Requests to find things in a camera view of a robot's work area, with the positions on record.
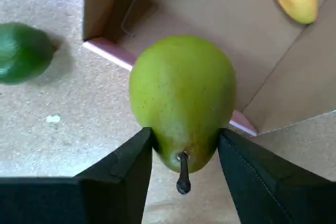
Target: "cardboard box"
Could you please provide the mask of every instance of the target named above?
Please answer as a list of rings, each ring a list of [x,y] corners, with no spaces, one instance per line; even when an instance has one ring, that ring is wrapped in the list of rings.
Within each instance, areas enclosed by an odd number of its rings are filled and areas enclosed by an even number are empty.
[[[85,0],[85,46],[131,69],[158,39],[195,34],[232,61],[237,110],[260,133],[336,108],[336,0],[319,0],[309,26],[288,18],[275,0]]]

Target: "floor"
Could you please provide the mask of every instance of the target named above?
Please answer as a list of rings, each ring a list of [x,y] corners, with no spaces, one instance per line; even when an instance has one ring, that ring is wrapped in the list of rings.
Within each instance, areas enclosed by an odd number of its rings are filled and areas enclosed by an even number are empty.
[[[82,47],[83,0],[2,0],[0,22],[47,30],[59,49],[37,80],[0,86],[0,176],[72,176],[140,127],[128,102],[129,72]],[[47,122],[58,115],[60,122]],[[253,141],[336,180],[336,113],[261,135]],[[191,175],[187,196],[178,174],[156,155],[143,223],[239,223],[217,154]]]

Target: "cardboard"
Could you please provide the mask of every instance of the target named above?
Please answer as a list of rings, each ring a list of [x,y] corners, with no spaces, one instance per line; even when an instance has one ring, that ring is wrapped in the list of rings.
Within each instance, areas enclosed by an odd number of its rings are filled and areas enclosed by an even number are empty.
[[[236,108],[244,111],[261,132],[319,115],[332,107],[331,104],[310,105],[307,110],[306,105],[298,112],[291,109],[295,103],[286,100],[283,94],[276,93],[276,99],[264,97],[275,93],[274,85],[278,82],[273,74],[277,73],[277,79],[286,75],[285,69],[277,70],[284,64],[284,59],[281,60],[283,56],[290,65],[288,59],[295,57],[294,48],[304,46],[297,43],[312,29],[312,26],[300,25],[289,19],[275,0],[136,0],[125,23],[131,35],[121,30],[120,23],[132,0],[99,0],[99,7],[92,1],[98,3],[97,0],[85,0],[85,46],[127,69],[131,69],[136,57],[147,46],[165,36],[195,34],[217,44],[229,56],[236,70]],[[319,27],[321,19],[323,14],[313,27]],[[323,34],[323,28],[317,30]],[[321,45],[324,40],[320,41],[316,43]],[[302,64],[297,66],[297,70],[305,65],[305,61],[300,60]],[[293,87],[283,83],[279,90],[281,93],[287,90],[293,92]],[[312,85],[309,89],[309,95],[321,90]]]

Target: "green pear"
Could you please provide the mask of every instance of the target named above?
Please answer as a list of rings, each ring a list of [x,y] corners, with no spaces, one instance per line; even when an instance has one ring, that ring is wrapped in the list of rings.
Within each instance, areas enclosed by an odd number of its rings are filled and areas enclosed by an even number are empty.
[[[208,163],[218,129],[231,118],[235,72],[213,43],[192,35],[171,36],[138,57],[129,92],[136,120],[154,131],[162,162],[180,172],[186,160],[187,172],[193,173]]]

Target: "avocado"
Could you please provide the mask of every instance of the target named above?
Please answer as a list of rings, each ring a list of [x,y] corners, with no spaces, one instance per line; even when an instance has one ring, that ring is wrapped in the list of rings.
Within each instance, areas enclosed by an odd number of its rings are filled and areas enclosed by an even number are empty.
[[[232,116],[235,72],[213,43],[192,35],[166,37],[136,60],[129,95],[136,120],[154,131],[162,162],[175,172],[183,170],[180,178],[188,184],[185,173],[208,163],[218,129]]]
[[[54,50],[48,36],[25,24],[0,24],[0,83],[18,84],[39,76]]]

